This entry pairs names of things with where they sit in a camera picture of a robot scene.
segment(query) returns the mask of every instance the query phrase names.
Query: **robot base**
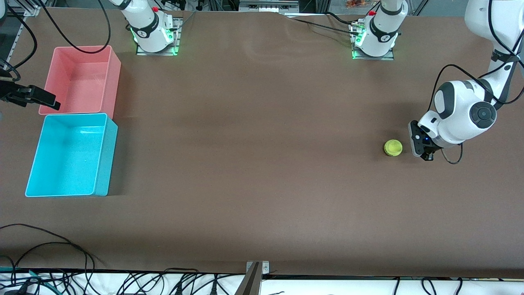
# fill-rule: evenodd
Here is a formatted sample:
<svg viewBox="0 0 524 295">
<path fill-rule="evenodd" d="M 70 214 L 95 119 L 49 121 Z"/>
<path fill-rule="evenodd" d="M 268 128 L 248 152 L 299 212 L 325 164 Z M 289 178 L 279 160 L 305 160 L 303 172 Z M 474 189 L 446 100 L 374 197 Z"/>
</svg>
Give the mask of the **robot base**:
<svg viewBox="0 0 524 295">
<path fill-rule="evenodd" d="M 358 29 L 356 26 L 353 26 L 353 25 L 349 25 L 348 26 L 350 31 L 356 31 L 358 32 Z M 388 53 L 386 53 L 385 55 L 383 56 L 379 56 L 379 57 L 375 57 L 375 56 L 370 56 L 370 55 L 367 55 L 365 54 L 362 49 L 360 49 L 359 47 L 357 47 L 355 45 L 355 42 L 356 42 L 356 39 L 358 38 L 359 36 L 355 36 L 355 35 L 351 35 L 351 45 L 352 45 L 352 54 L 353 54 L 353 59 L 368 59 L 368 60 L 394 60 L 394 56 L 393 56 L 393 49 L 390 49 L 388 51 Z"/>
<path fill-rule="evenodd" d="M 352 45 L 353 45 L 353 52 L 352 52 L 353 53 L 353 59 L 394 60 L 393 50 L 391 50 L 391 49 L 385 55 L 379 56 L 379 57 L 375 57 L 375 56 L 370 56 L 370 55 L 365 54 L 362 51 L 362 49 L 356 47 L 353 42 L 352 42 Z"/>
<path fill-rule="evenodd" d="M 136 55 L 147 55 L 147 56 L 176 56 L 178 55 L 178 49 L 180 47 L 180 38 L 182 37 L 182 17 L 174 17 L 171 32 L 173 37 L 173 43 L 169 44 L 166 48 L 158 52 L 147 52 L 143 50 L 138 44 L 136 46 Z"/>
</svg>

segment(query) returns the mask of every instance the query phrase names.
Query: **plastic storage box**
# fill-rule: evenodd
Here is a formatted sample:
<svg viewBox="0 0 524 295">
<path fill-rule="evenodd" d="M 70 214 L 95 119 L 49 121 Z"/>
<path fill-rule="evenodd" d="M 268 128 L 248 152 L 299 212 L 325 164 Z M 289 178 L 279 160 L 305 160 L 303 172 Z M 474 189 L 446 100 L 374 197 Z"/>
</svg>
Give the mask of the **plastic storage box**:
<svg viewBox="0 0 524 295">
<path fill-rule="evenodd" d="M 82 46 L 96 51 L 101 46 Z M 113 118 L 120 60 L 111 46 L 97 54 L 85 54 L 73 47 L 54 49 L 45 90 L 55 94 L 60 110 L 40 106 L 38 113 L 106 113 Z"/>
<path fill-rule="evenodd" d="M 117 129 L 105 113 L 46 116 L 26 196 L 106 196 Z"/>
</svg>

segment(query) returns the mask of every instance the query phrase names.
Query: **white surface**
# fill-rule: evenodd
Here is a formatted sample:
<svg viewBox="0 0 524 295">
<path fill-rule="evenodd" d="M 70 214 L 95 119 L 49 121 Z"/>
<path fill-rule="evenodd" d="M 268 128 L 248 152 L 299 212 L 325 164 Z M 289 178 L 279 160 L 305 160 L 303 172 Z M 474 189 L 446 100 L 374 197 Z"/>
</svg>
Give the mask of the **white surface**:
<svg viewBox="0 0 524 295">
<path fill-rule="evenodd" d="M 146 275 L 138 281 L 141 285 L 145 284 L 155 275 Z M 168 294 L 169 291 L 179 281 L 182 274 L 165 275 L 165 287 L 162 294 Z M 123 281 L 127 277 L 126 273 L 95 273 L 91 279 L 91 284 L 102 295 L 114 295 Z M 8 279 L 9 274 L 0 274 L 1 279 Z M 204 283 L 213 280 L 213 275 L 206 275 L 195 282 L 195 289 Z M 220 284 L 233 295 L 243 276 L 232 276 L 220 279 Z M 85 276 L 79 275 L 76 281 L 82 286 L 85 284 Z M 435 285 L 437 294 L 452 295 L 459 286 L 458 281 L 432 281 Z M 283 280 L 273 279 L 262 282 L 260 295 L 270 295 L 284 291 L 282 295 L 391 295 L 395 287 L 395 280 Z M 152 284 L 143 286 L 144 289 L 149 289 Z M 212 284 L 208 284 L 196 295 L 209 295 Z M 30 287 L 29 291 L 34 291 L 35 287 Z M 127 294 L 133 294 L 138 290 L 136 284 L 133 284 L 126 290 Z M 162 283 L 159 282 L 147 294 L 160 295 L 162 290 Z M 189 295 L 191 286 L 187 287 L 183 294 Z M 225 294 L 220 288 L 217 289 L 219 295 Z M 459 295 L 521 295 L 524 293 L 524 282 L 508 282 L 508 281 L 464 281 L 462 290 Z M 42 295 L 54 295 L 50 290 L 41 288 Z M 87 294 L 94 294 L 92 290 L 88 290 Z M 397 295 L 425 295 L 420 280 L 402 280 L 397 292 Z"/>
</svg>

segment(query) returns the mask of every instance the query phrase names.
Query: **metal mounting plate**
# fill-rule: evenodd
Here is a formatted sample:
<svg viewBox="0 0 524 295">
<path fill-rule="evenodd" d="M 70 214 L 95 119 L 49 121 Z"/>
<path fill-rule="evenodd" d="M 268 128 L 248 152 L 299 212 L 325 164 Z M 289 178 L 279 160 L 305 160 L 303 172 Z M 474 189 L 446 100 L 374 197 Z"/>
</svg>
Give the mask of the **metal mounting plate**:
<svg viewBox="0 0 524 295">
<path fill-rule="evenodd" d="M 388 53 L 383 56 L 374 57 L 365 54 L 360 48 L 356 47 L 352 42 L 353 59 L 368 59 L 368 60 L 394 60 L 393 50 L 390 49 Z"/>
<path fill-rule="evenodd" d="M 249 270 L 251 265 L 254 261 L 248 261 L 246 263 L 246 272 Z M 269 261 L 261 261 L 262 262 L 262 274 L 267 275 L 269 273 Z"/>
<path fill-rule="evenodd" d="M 166 48 L 159 52 L 147 52 L 144 51 L 140 46 L 136 46 L 136 55 L 147 55 L 147 56 L 176 56 L 178 55 L 178 49 L 180 47 L 180 38 L 182 37 L 182 17 L 174 17 L 172 27 L 176 29 L 171 32 L 173 34 L 173 43 L 169 44 Z"/>
</svg>

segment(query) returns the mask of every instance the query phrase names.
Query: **black cable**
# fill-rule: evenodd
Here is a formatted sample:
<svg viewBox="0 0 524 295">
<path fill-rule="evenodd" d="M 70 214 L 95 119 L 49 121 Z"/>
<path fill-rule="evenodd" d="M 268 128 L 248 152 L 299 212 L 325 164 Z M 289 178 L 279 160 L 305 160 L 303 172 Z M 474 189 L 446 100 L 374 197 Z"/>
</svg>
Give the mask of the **black cable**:
<svg viewBox="0 0 524 295">
<path fill-rule="evenodd" d="M 125 291 L 127 290 L 127 288 L 131 287 L 133 285 L 133 283 L 136 283 L 138 285 L 139 288 L 141 288 L 140 284 L 138 284 L 138 279 L 146 276 L 148 273 L 141 273 L 139 274 L 137 277 L 135 277 L 132 273 L 129 273 L 129 276 L 126 280 L 124 280 L 124 283 L 122 284 L 122 295 L 125 294 Z"/>
<path fill-rule="evenodd" d="M 375 3 L 375 5 L 373 5 L 373 7 L 371 7 L 371 9 L 369 9 L 366 13 L 366 15 L 373 9 L 375 9 L 375 7 L 377 7 L 378 5 L 380 4 L 380 1 L 378 1 L 377 3 Z M 356 22 L 358 21 L 358 19 L 355 19 L 355 20 L 352 20 L 350 22 L 346 21 L 346 20 L 343 20 L 341 18 L 339 18 L 339 16 L 337 16 L 336 14 L 332 13 L 332 12 L 325 12 L 324 14 L 326 15 L 331 15 L 333 16 L 336 20 L 338 20 L 340 23 L 342 24 L 345 24 L 345 25 L 350 25 L 352 22 Z"/>
<path fill-rule="evenodd" d="M 524 63 L 522 63 L 522 60 L 520 60 L 520 57 L 511 49 L 509 49 L 508 46 L 506 46 L 506 44 L 504 44 L 500 38 L 497 36 L 497 34 L 495 33 L 495 30 L 493 29 L 493 22 L 492 22 L 492 7 L 493 7 L 493 0 L 489 0 L 488 1 L 488 25 L 489 25 L 489 31 L 491 32 L 491 34 L 493 35 L 493 37 L 495 38 L 495 40 L 502 46 L 504 47 L 505 50 L 507 50 L 512 56 L 515 56 L 518 58 L 518 62 L 520 63 L 521 66 L 524 67 Z"/>
<path fill-rule="evenodd" d="M 0 58 L 0 61 L 9 68 L 9 71 L 7 71 L 8 73 L 9 72 L 13 72 L 15 73 L 15 77 L 14 78 L 11 78 L 13 80 L 13 82 L 16 82 L 16 81 L 20 81 L 20 79 L 22 78 L 20 76 L 20 73 L 10 64 L 7 62 L 7 60 L 3 59 L 3 58 Z"/>
<path fill-rule="evenodd" d="M 25 64 L 31 57 L 33 57 L 33 55 L 35 55 L 35 52 L 36 52 L 36 49 L 38 48 L 38 42 L 36 41 L 36 37 L 35 37 L 35 34 L 33 33 L 33 31 L 31 30 L 31 28 L 29 28 L 29 26 L 26 24 L 26 22 L 24 21 L 23 18 L 21 18 L 12 8 L 11 6 L 7 5 L 7 9 L 9 9 L 9 11 L 15 15 L 15 17 L 18 19 L 18 21 L 27 29 L 27 31 L 29 32 L 29 34 L 31 35 L 31 38 L 33 40 L 33 49 L 31 50 L 31 53 L 26 56 L 26 58 L 24 58 L 21 62 L 17 63 L 16 65 L 13 66 L 13 68 L 18 68 L 20 67 L 21 65 Z"/>
<path fill-rule="evenodd" d="M 32 247 L 31 249 L 29 249 L 28 251 L 26 251 L 24 254 L 22 254 L 22 256 L 20 256 L 20 258 L 16 261 L 15 263 L 15 267 L 17 267 L 19 265 L 19 263 L 21 262 L 21 260 L 27 255 L 29 254 L 31 251 L 39 248 L 39 247 L 42 247 L 42 246 L 45 246 L 45 245 L 69 245 L 71 247 L 73 247 L 74 249 L 82 252 L 84 254 L 84 257 L 85 257 L 85 262 L 84 262 L 84 274 L 85 274 L 85 278 L 86 278 L 86 286 L 84 288 L 84 294 L 86 293 L 87 291 L 87 288 L 88 287 L 91 287 L 91 289 L 93 291 L 95 291 L 98 295 L 101 295 L 99 294 L 94 288 L 93 286 L 91 285 L 90 281 L 91 281 L 91 278 L 93 277 L 93 274 L 94 274 L 94 270 L 95 270 L 95 261 L 94 261 L 94 258 L 93 256 L 87 252 L 86 250 L 84 250 L 82 247 L 80 247 L 79 245 L 73 243 L 71 240 L 69 240 L 68 238 L 65 238 L 63 236 L 60 236 L 58 234 L 55 234 L 49 230 L 46 230 L 46 229 L 43 229 L 43 228 L 40 228 L 40 227 L 36 227 L 36 226 L 32 226 L 32 225 L 28 225 L 28 224 L 9 224 L 9 225 L 5 225 L 5 226 L 2 226 L 0 227 L 0 230 L 4 229 L 4 228 L 7 228 L 7 227 L 12 227 L 12 226 L 24 226 L 24 227 L 28 227 L 28 228 L 31 228 L 31 229 L 36 229 L 36 230 L 39 230 L 39 231 L 43 231 L 44 233 L 47 233 L 47 234 L 50 234 L 50 235 L 53 235 L 55 237 L 58 237 L 62 240 L 64 240 L 65 242 L 48 242 L 48 243 L 42 243 L 42 244 L 39 244 L 39 245 L 36 245 L 34 247 Z M 93 265 L 93 268 L 90 270 L 91 271 L 91 274 L 88 276 L 88 257 L 89 259 L 91 260 L 91 263 Z"/>
<path fill-rule="evenodd" d="M 57 271 L 59 271 L 59 272 L 62 273 L 62 278 L 59 278 L 59 279 L 57 279 L 57 280 L 62 282 L 62 284 L 64 285 L 64 291 L 65 291 L 68 295 L 71 295 L 71 292 L 69 292 L 69 288 L 72 288 L 73 294 L 74 294 L 74 295 L 77 295 L 76 290 L 74 289 L 74 287 L 71 285 L 71 282 L 69 281 L 69 280 L 71 279 L 71 277 L 69 277 L 69 275 L 68 275 L 65 271 L 63 271 L 63 270 L 61 270 L 61 269 L 59 269 L 59 268 L 49 269 L 49 276 L 50 276 L 50 277 L 53 277 L 53 276 L 52 276 L 52 273 L 51 273 L 51 270 L 57 270 Z"/>
<path fill-rule="evenodd" d="M 3 257 L 9 260 L 9 263 L 11 264 L 11 267 L 13 269 L 13 271 L 11 272 L 11 284 L 16 283 L 16 266 L 15 266 L 14 261 L 11 259 L 11 257 L 7 255 L 0 255 L 0 257 Z"/>
<path fill-rule="evenodd" d="M 39 230 L 39 231 L 43 231 L 44 233 L 47 233 L 47 234 L 50 234 L 52 236 L 55 236 L 57 238 L 61 238 L 62 240 L 64 241 L 67 241 L 67 242 L 70 242 L 70 243 L 73 243 L 71 242 L 71 240 L 63 237 L 63 236 L 60 236 L 60 235 L 57 235 L 55 233 L 53 233 L 52 231 L 49 231 L 49 230 L 46 230 L 46 229 L 43 229 L 41 227 L 37 227 L 37 226 L 33 226 L 33 225 L 28 225 L 28 224 L 25 224 L 25 223 L 13 223 L 13 224 L 8 224 L 8 225 L 4 225 L 4 226 L 0 226 L 0 230 L 4 229 L 4 228 L 8 228 L 8 227 L 12 227 L 12 226 L 24 226 L 24 227 L 28 227 L 28 228 L 32 228 L 32 229 L 36 229 L 36 230 Z"/>
<path fill-rule="evenodd" d="M 393 295 L 397 295 L 398 286 L 400 285 L 400 277 L 397 277 L 397 283 L 395 284 L 395 289 L 393 290 Z"/>
<path fill-rule="evenodd" d="M 240 276 L 240 275 L 236 275 L 236 274 L 231 274 L 231 275 L 224 275 L 224 276 L 221 276 L 221 277 L 218 277 L 217 280 L 220 280 L 220 279 L 223 279 L 223 278 L 227 278 L 227 277 L 231 277 L 231 276 Z M 204 288 L 205 286 L 211 284 L 213 281 L 215 281 L 215 279 L 212 279 L 211 281 L 203 284 L 202 286 L 200 286 L 199 288 L 197 288 L 194 292 L 191 292 L 189 293 L 189 295 L 194 295 L 196 294 L 198 291 L 200 291 L 202 288 Z"/>
<path fill-rule="evenodd" d="M 433 92 L 431 93 L 431 100 L 430 100 L 430 103 L 429 103 L 428 111 L 431 109 L 431 104 L 433 103 L 433 96 L 435 95 L 436 86 L 437 86 L 437 84 L 439 82 L 440 76 L 441 76 L 442 72 L 446 68 L 448 68 L 448 67 L 454 67 L 454 68 L 460 70 L 466 76 L 470 77 L 473 81 L 475 81 L 480 87 L 482 87 L 484 89 L 484 91 L 485 91 L 484 95 L 490 94 L 492 96 L 492 99 L 494 99 L 495 101 L 497 101 L 500 104 L 512 104 L 515 101 L 517 101 L 522 96 L 522 93 L 524 92 L 524 88 L 523 88 L 521 93 L 516 98 L 514 98 L 514 99 L 512 99 L 510 101 L 501 101 L 500 99 L 496 98 L 495 95 L 493 95 L 493 93 L 491 91 L 489 91 L 484 84 L 482 84 L 477 78 L 473 77 L 473 75 L 471 75 L 469 72 L 467 72 L 466 70 L 464 70 L 463 68 L 461 68 L 461 67 L 459 67 L 459 66 L 457 66 L 455 64 L 448 64 L 448 65 L 444 66 L 440 70 L 439 75 L 436 78 L 435 85 L 433 86 Z"/>
<path fill-rule="evenodd" d="M 458 160 L 456 162 L 451 162 L 450 159 L 448 159 L 448 157 L 446 156 L 446 154 L 444 153 L 444 149 L 440 149 L 440 152 L 442 153 L 442 156 L 444 157 L 444 159 L 450 163 L 451 165 L 456 165 L 456 164 L 459 164 L 460 161 L 462 160 L 462 155 L 464 154 L 464 142 L 461 142 L 459 143 L 458 145 L 460 145 L 460 156 L 458 157 Z"/>
<path fill-rule="evenodd" d="M 343 24 L 346 24 L 346 25 L 350 25 L 351 22 L 347 22 L 341 18 L 339 18 L 336 14 L 332 13 L 332 12 L 325 12 L 324 13 L 325 15 L 331 15 L 332 17 L 334 17 L 336 20 L 338 20 L 340 23 L 343 23 Z"/>
<path fill-rule="evenodd" d="M 229 3 L 231 10 L 238 11 L 238 8 L 236 8 L 235 2 L 233 0 L 227 0 L 227 2 Z"/>
<path fill-rule="evenodd" d="M 417 16 L 420 15 L 420 13 L 424 10 L 425 6 L 428 4 L 429 1 L 430 1 L 430 0 L 427 0 L 427 1 L 424 3 L 424 5 L 422 6 L 422 8 L 420 8 L 419 12 L 417 13 Z"/>
<path fill-rule="evenodd" d="M 100 0 L 97 0 L 98 3 L 100 4 L 100 8 L 102 9 L 102 12 L 104 13 L 104 16 L 105 16 L 105 20 L 107 22 L 107 41 L 105 42 L 105 45 L 102 46 L 102 48 L 96 50 L 96 51 L 85 51 L 83 49 L 80 49 L 78 48 L 75 44 L 73 44 L 65 35 L 64 33 L 62 32 L 62 30 L 60 29 L 60 27 L 57 25 L 57 23 L 54 21 L 53 17 L 51 16 L 51 14 L 49 13 L 49 11 L 47 10 L 47 7 L 43 4 L 42 0 L 36 0 L 38 1 L 38 3 L 40 4 L 40 6 L 42 6 L 43 8 L 43 11 L 47 14 L 47 16 L 49 17 L 49 20 L 53 23 L 54 27 L 57 29 L 58 33 L 60 33 L 60 35 L 62 35 L 62 38 L 64 38 L 64 40 L 69 43 L 69 45 L 71 45 L 72 47 L 74 47 L 76 50 L 80 51 L 80 52 L 83 52 L 83 53 L 87 53 L 87 54 L 96 54 L 98 52 L 101 52 L 102 50 L 104 50 L 107 45 L 109 44 L 109 41 L 111 40 L 111 24 L 109 23 L 109 17 L 107 16 L 107 12 L 105 11 L 105 8 L 104 8 L 104 5 L 102 4 L 102 2 Z"/>
<path fill-rule="evenodd" d="M 426 288 L 425 288 L 425 285 L 424 285 L 424 282 L 425 281 L 428 281 L 429 284 L 431 285 L 431 289 L 433 289 L 433 294 L 431 294 Z M 420 283 L 422 284 L 422 288 L 424 289 L 424 291 L 426 292 L 427 295 L 436 295 L 436 290 L 435 290 L 435 286 L 433 285 L 433 282 L 428 279 L 428 278 L 423 278 Z"/>
<path fill-rule="evenodd" d="M 175 292 L 175 294 L 182 294 L 182 291 L 183 291 L 183 288 L 182 288 L 182 285 L 184 282 L 188 281 L 192 276 L 197 276 L 196 273 L 191 273 L 191 274 L 188 274 L 188 273 L 184 273 L 182 275 L 182 277 L 180 278 L 180 280 L 178 281 L 178 283 L 175 284 L 175 286 L 173 287 L 173 289 L 171 289 L 171 291 L 168 293 L 168 295 L 171 295 L 173 294 L 173 292 L 176 290 L 177 292 Z"/>
<path fill-rule="evenodd" d="M 341 30 L 341 29 L 337 29 L 337 28 L 333 28 L 333 27 L 328 27 L 328 26 L 324 26 L 324 25 L 308 22 L 307 20 L 301 20 L 301 19 L 296 19 L 296 18 L 293 18 L 293 19 L 298 21 L 298 22 L 310 24 L 310 25 L 313 25 L 313 26 L 318 26 L 318 27 L 322 27 L 322 28 L 326 28 L 326 29 L 330 29 L 330 30 L 334 30 L 334 31 L 341 31 L 343 33 L 347 33 L 347 34 L 350 34 L 350 35 L 358 35 L 357 32 L 353 32 L 353 31 L 346 31 L 346 30 Z"/>
<path fill-rule="evenodd" d="M 216 283 L 218 284 L 219 288 L 222 289 L 222 291 L 224 291 L 224 293 L 225 293 L 226 295 L 230 295 L 230 294 L 226 291 L 226 289 L 224 289 L 224 287 L 220 284 L 220 282 L 219 282 L 218 280 L 216 280 Z"/>
<path fill-rule="evenodd" d="M 197 279 L 200 279 L 202 278 L 203 276 L 205 276 L 205 274 L 202 274 L 202 275 L 195 275 L 195 277 L 190 281 L 188 282 L 188 284 L 185 286 L 185 287 L 182 287 L 182 289 L 180 289 L 180 293 L 182 294 L 182 292 L 184 292 L 184 290 L 189 287 L 189 285 L 191 285 L 191 283 L 193 284 L 193 287 L 191 288 L 191 292 L 189 294 L 193 294 L 193 288 L 195 286 L 195 282 Z"/>
<path fill-rule="evenodd" d="M 218 275 L 215 275 L 215 279 L 213 280 L 213 286 L 211 287 L 211 292 L 209 293 L 209 295 L 217 295 L 218 294 L 216 292 L 216 285 L 219 282 L 218 277 L 219 277 Z"/>
<path fill-rule="evenodd" d="M 153 0 L 153 1 L 158 5 L 159 10 L 164 10 L 164 8 L 162 8 L 162 5 L 158 4 L 157 0 Z"/>
<path fill-rule="evenodd" d="M 309 0 L 309 2 L 304 6 L 304 9 L 302 9 L 302 11 L 300 11 L 300 13 L 304 13 L 307 9 L 308 9 L 308 6 L 313 3 L 313 0 Z"/>
<path fill-rule="evenodd" d="M 460 289 L 462 289 L 462 278 L 458 278 L 458 280 L 459 280 L 460 282 L 458 283 L 458 288 L 457 288 L 457 290 L 455 291 L 455 295 L 459 295 Z"/>
<path fill-rule="evenodd" d="M 519 45 L 519 42 L 520 40 L 524 37 L 524 29 L 522 30 L 522 32 L 520 32 L 520 36 L 517 38 L 517 41 L 515 42 L 515 44 L 513 45 L 513 51 L 517 50 L 517 46 Z M 508 62 L 503 62 L 500 66 L 498 66 L 496 69 L 494 70 L 491 70 L 485 74 L 482 74 L 480 77 L 478 77 L 479 79 L 480 78 L 484 78 L 485 76 L 487 75 L 490 75 L 490 74 L 493 74 L 494 72 L 500 70 L 502 67 L 504 67 L 505 65 L 507 65 Z"/>
</svg>

